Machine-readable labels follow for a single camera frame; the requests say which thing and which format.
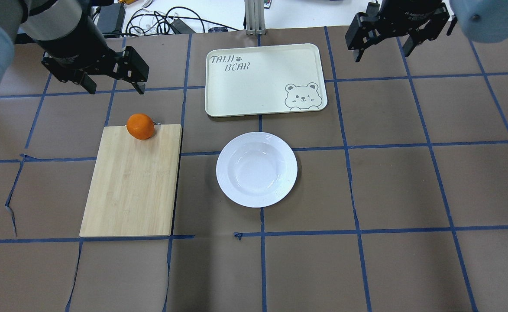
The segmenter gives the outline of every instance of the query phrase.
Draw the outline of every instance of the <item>orange fruit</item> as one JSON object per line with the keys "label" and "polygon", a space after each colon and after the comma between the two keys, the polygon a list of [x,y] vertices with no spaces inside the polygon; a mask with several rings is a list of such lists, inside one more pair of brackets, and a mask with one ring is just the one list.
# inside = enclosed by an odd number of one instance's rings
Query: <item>orange fruit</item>
{"label": "orange fruit", "polygon": [[146,140],[155,131],[153,120],[146,114],[134,114],[127,120],[127,131],[138,140]]}

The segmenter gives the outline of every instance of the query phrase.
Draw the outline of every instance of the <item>tray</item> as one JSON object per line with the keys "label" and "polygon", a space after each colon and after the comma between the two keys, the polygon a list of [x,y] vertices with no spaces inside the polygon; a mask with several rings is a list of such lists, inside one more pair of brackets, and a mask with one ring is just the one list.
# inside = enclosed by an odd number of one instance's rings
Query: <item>tray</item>
{"label": "tray", "polygon": [[148,140],[105,127],[82,218],[81,237],[171,234],[182,127],[155,126]]}
{"label": "tray", "polygon": [[311,43],[214,50],[206,57],[212,117],[320,111],[327,92]]}

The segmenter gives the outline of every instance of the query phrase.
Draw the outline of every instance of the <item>cutting board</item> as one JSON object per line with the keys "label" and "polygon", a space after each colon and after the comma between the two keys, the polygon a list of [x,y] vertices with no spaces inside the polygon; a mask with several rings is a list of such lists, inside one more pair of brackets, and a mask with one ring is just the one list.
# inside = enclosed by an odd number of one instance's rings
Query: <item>cutting board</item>
{"label": "cutting board", "polygon": [[148,140],[104,128],[81,237],[171,234],[181,134],[178,124],[155,126]]}

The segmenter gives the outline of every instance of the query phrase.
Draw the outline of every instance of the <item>brown table surface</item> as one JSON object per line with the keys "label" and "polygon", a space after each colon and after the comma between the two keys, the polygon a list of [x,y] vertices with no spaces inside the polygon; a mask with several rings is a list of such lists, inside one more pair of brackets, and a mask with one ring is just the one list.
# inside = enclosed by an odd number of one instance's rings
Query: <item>brown table surface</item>
{"label": "brown table surface", "polygon": [[[149,64],[145,95],[107,77],[88,95],[17,45],[0,86],[0,311],[508,311],[508,40],[457,28],[408,58],[388,39],[354,63],[345,31],[109,40]],[[306,42],[325,109],[206,115],[209,51]],[[81,239],[103,127],[137,112],[183,126],[173,234]],[[293,148],[299,175],[253,209],[225,197],[215,167],[258,130]]]}

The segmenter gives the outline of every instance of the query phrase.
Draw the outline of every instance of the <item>cartoon bear face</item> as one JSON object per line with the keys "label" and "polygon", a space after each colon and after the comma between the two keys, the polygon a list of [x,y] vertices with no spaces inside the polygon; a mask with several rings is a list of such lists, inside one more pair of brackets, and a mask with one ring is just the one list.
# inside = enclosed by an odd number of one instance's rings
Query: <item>cartoon bear face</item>
{"label": "cartoon bear face", "polygon": [[287,98],[285,99],[285,105],[293,110],[303,110],[319,108],[319,105],[323,103],[323,99],[319,96],[317,89],[319,86],[316,83],[308,83],[307,85],[293,85],[288,84],[285,89],[287,90]]}

